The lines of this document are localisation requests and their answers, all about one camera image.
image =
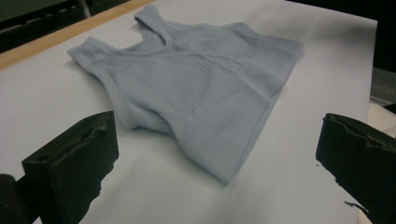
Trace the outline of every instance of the fabric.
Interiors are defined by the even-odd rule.
[[[126,127],[174,136],[186,156],[228,184],[303,45],[260,36],[241,22],[165,21],[153,5],[135,19],[142,42],[115,49],[90,37],[69,55],[102,81]]]

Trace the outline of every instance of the tank top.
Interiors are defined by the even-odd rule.
[[[173,136],[228,184],[246,160],[303,45],[245,23],[186,25],[154,5],[135,14],[143,40],[116,49],[89,37],[69,55],[99,78],[127,128]]]

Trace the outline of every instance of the white tabletop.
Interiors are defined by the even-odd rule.
[[[304,43],[245,165],[223,186],[170,137],[117,121],[120,158],[81,223],[356,223],[355,202],[315,159],[327,112],[367,120],[376,22],[282,0],[158,0],[169,21],[247,23]],[[0,71],[0,172],[89,115],[111,110],[101,83],[66,54],[88,36],[117,48],[141,40],[132,11]]]

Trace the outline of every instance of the wooden strip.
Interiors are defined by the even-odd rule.
[[[119,6],[113,7],[107,11],[99,13],[84,21],[67,26],[62,30],[52,34],[45,35],[34,41],[21,45],[15,49],[11,49],[0,54],[0,70],[9,67],[15,63],[26,60],[39,52],[49,49],[55,45],[64,42],[73,36],[80,35],[100,24],[111,21],[127,12],[142,7],[153,0],[131,0]]]

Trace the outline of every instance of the ribbed fabric texture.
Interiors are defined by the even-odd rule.
[[[142,42],[115,49],[92,37],[69,55],[104,84],[116,116],[176,138],[228,184],[268,120],[303,48],[244,23],[184,25],[153,5],[135,15]]]

